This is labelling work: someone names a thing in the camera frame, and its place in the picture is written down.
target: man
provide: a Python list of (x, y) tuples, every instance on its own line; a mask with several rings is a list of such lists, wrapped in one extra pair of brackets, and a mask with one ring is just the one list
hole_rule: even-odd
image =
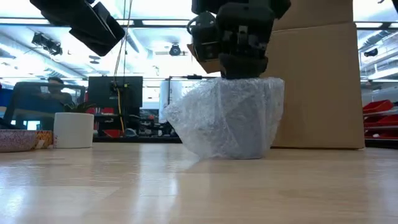
[[(50, 77), (49, 83), (63, 85), (63, 81), (58, 77)], [(69, 93), (62, 93), (62, 87), (49, 86), (50, 98), (59, 100), (63, 104), (73, 103), (72, 96)]]

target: plastic wrap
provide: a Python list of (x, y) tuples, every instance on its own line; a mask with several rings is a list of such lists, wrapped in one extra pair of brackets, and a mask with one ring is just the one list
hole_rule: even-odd
[(201, 158), (257, 159), (270, 148), (283, 113), (279, 78), (202, 82), (166, 107), (184, 146)]

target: wooden table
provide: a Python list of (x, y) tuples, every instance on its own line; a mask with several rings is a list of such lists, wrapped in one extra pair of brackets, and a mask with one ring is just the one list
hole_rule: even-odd
[(398, 151), (273, 149), (199, 161), (181, 144), (1, 154), (0, 222), (398, 223)]

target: robotic arm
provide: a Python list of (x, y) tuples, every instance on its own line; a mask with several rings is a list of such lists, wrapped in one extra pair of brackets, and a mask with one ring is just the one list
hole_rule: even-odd
[(198, 61), (218, 58), (226, 79), (259, 77), (267, 68), (274, 21), (290, 5), (290, 0), (193, 0), (192, 12), (198, 16), (187, 29)]

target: black monitor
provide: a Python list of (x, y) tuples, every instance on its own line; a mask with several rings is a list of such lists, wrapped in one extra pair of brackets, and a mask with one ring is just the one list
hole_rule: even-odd
[[(112, 90), (114, 77), (89, 77), (88, 101), (97, 107), (118, 107), (118, 95)], [(142, 107), (142, 77), (117, 77), (118, 86), (123, 88), (122, 101), (125, 108)]]

